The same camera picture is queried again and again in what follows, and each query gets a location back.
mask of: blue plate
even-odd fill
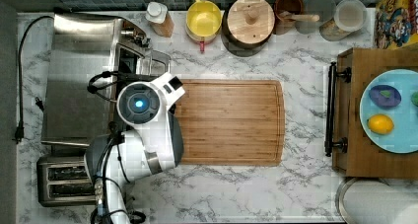
[[[399,105],[390,109],[382,109],[370,99],[370,90],[382,84],[392,86],[399,91],[402,98]],[[393,153],[418,151],[418,107],[411,102],[412,94],[417,91],[418,73],[396,69],[379,75],[363,93],[360,101],[360,120],[363,129],[369,138],[384,150]],[[390,134],[373,133],[367,126],[367,120],[377,113],[386,114],[392,119],[394,129]]]

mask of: spice jar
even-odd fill
[[[174,23],[166,5],[150,2],[145,18],[149,21],[156,34],[162,37],[172,36]]]

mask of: tray handle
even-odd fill
[[[351,68],[347,67],[342,72],[337,72],[337,63],[331,62],[328,71],[328,103],[326,109],[326,131],[325,131],[325,156],[330,157],[332,148],[337,147],[341,149],[343,153],[347,152],[348,139],[346,137],[340,138],[340,140],[333,141],[334,133],[334,116],[335,116],[335,94],[336,94],[336,81],[337,78],[344,79],[345,83],[351,82]]]

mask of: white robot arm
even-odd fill
[[[169,110],[183,94],[181,82],[170,73],[152,82],[131,83],[120,92],[117,112],[133,130],[99,136],[85,154],[99,216],[110,217],[114,224],[130,224],[121,188],[178,165],[182,137]]]

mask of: marble countertop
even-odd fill
[[[174,33],[158,37],[142,12],[111,12],[140,26],[156,50],[172,57],[172,73],[181,79],[269,79],[282,84],[286,134],[277,167],[185,166],[136,182],[129,189],[137,210],[149,222],[332,222],[342,221],[334,205],[342,175],[324,156],[327,70],[338,53],[372,46],[372,20],[338,42],[318,32],[291,30],[272,36],[257,55],[230,54],[220,36],[199,52],[185,32],[185,12],[171,12]],[[374,16],[368,10],[369,19]],[[20,39],[41,14],[20,14]],[[93,206],[45,208],[37,202],[36,161],[48,153],[40,144],[42,113],[53,21],[42,20],[28,34],[23,51],[26,136],[18,148],[18,223],[88,223]]]

